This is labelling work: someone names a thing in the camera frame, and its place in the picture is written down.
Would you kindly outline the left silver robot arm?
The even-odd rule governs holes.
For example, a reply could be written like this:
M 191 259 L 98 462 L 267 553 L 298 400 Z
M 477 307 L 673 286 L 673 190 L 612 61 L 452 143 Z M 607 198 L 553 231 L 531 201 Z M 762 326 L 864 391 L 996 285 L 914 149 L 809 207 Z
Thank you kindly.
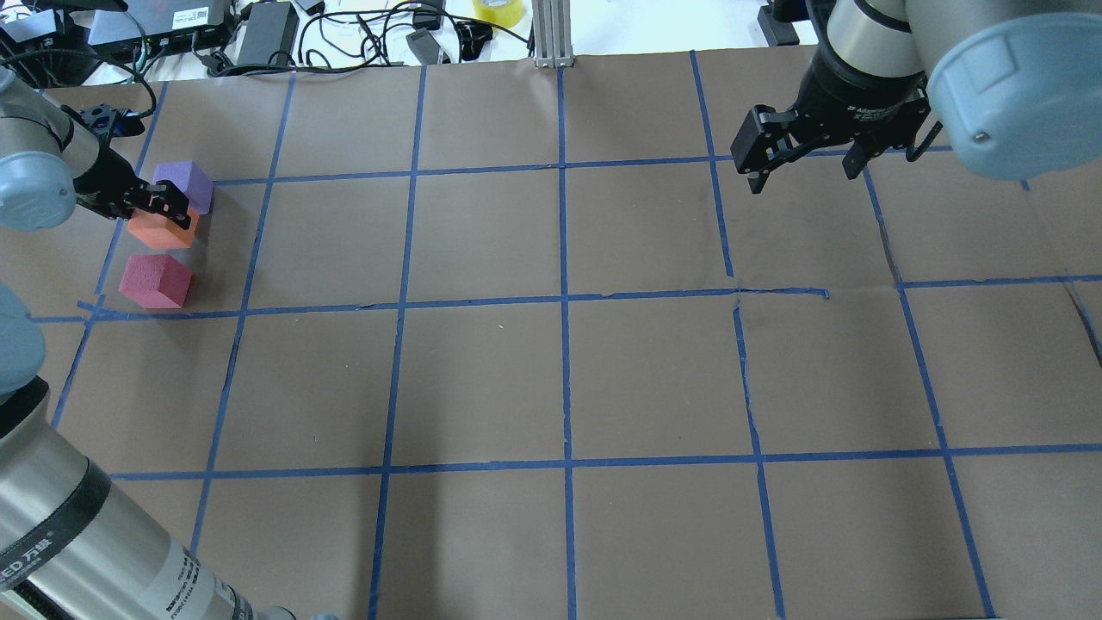
M 141 180 L 111 149 L 140 121 L 117 121 L 114 109 L 95 121 L 9 68 L 1 90 L 4 227 L 56 227 L 84 207 L 190 228 L 185 194 Z M 256 609 L 52 428 L 44 360 L 42 331 L 3 289 L 3 602 L 32 619 L 290 619 L 283 607 Z

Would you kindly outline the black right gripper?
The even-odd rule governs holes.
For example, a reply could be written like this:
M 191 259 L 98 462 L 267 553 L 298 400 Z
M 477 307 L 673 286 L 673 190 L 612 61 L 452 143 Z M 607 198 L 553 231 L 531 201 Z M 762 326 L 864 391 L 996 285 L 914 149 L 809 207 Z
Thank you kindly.
M 752 106 L 730 150 L 752 194 L 760 194 L 796 152 L 827 146 L 851 144 L 842 166 L 846 180 L 857 180 L 886 149 L 903 149 L 909 162 L 921 157 L 944 129 L 936 121 L 919 135 L 931 113 L 923 73 L 875 76 L 834 52 L 815 52 L 789 110 Z

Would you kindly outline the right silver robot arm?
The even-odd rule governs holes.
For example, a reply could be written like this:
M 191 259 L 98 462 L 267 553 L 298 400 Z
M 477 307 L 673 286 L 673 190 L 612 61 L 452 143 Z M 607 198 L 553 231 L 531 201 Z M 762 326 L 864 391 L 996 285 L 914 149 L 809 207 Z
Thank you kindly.
M 775 1 L 819 43 L 795 104 L 756 105 L 734 137 L 750 192 L 773 172 L 846 146 L 849 180 L 872 157 L 921 157 L 939 135 L 969 172 L 1031 180 L 1096 161 L 1098 1 Z

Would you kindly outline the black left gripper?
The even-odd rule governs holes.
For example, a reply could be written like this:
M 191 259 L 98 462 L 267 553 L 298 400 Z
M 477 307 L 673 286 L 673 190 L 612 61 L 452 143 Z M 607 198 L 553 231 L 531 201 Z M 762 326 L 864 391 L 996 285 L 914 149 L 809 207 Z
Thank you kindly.
M 114 138 L 145 133 L 145 123 L 132 110 L 98 104 L 74 117 L 95 135 L 98 150 L 91 167 L 74 181 L 77 202 L 102 217 L 130 217 L 138 222 L 141 214 L 161 217 L 190 229 L 190 198 L 169 180 L 145 182 L 133 165 L 111 148 Z

